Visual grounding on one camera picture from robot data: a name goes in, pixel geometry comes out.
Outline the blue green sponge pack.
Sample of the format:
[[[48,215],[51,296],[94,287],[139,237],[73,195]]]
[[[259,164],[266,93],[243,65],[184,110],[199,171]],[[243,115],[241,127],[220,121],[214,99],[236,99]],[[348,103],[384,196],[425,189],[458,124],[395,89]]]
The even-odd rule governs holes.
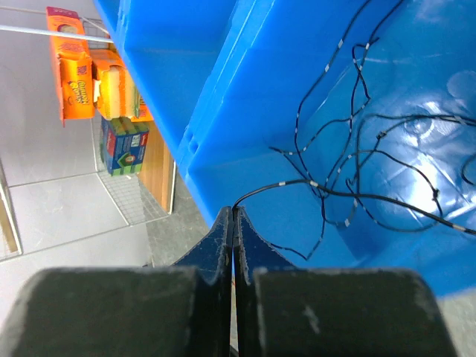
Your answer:
[[[141,171],[147,148],[149,127],[120,117],[101,118],[100,158],[111,176]]]

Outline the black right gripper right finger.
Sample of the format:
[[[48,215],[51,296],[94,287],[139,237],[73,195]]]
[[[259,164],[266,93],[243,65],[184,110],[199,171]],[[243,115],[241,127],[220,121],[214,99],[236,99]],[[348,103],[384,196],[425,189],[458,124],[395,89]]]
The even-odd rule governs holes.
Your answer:
[[[241,356],[455,356],[436,298],[400,268],[298,268],[235,208]]]

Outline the blue plastic bin near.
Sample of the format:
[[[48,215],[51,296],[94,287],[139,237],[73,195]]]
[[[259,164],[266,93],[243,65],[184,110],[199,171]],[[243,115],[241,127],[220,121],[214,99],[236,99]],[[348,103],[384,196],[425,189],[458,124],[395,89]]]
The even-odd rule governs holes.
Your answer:
[[[239,202],[304,268],[475,286],[475,3],[255,1],[180,146],[206,221]]]

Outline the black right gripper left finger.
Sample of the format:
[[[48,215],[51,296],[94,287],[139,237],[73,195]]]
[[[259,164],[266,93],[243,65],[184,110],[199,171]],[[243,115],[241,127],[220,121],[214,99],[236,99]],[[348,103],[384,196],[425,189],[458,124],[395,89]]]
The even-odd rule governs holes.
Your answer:
[[[39,271],[1,329],[1,354],[227,356],[232,230],[226,207],[171,266]]]

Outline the blue plastic bin middle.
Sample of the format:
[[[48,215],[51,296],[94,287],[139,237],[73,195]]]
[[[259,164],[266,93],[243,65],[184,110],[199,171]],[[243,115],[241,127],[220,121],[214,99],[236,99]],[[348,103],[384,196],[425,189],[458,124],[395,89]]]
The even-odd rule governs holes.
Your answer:
[[[94,3],[171,152],[251,1]]]

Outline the orange snack box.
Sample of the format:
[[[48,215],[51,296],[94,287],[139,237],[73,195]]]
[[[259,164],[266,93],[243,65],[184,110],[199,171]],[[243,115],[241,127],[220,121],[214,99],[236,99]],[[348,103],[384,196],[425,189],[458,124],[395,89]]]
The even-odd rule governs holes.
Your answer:
[[[96,112],[106,120],[153,120],[113,45],[90,48],[85,39],[63,36],[85,33],[74,11],[47,7],[46,19],[48,30],[55,33],[50,37],[51,58],[62,122],[89,119]]]

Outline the blue plastic bin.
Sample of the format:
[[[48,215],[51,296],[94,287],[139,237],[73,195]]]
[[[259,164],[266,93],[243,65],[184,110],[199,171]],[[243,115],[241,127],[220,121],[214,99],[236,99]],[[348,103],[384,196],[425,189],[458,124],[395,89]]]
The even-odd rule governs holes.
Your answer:
[[[171,152],[251,1],[94,3]]]
[[[180,146],[206,221],[239,202],[304,268],[475,286],[475,3],[255,1]]]

